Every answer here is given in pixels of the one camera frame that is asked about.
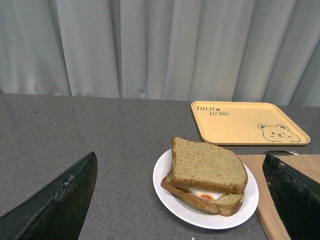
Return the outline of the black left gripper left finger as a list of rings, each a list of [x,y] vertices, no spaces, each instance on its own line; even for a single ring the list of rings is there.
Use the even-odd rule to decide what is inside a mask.
[[[90,152],[0,218],[2,240],[77,240],[95,189],[98,161]]]

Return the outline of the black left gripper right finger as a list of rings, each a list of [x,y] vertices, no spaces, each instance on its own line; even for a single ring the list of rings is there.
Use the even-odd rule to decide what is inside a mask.
[[[277,213],[292,240],[320,238],[320,184],[267,154],[262,171]]]

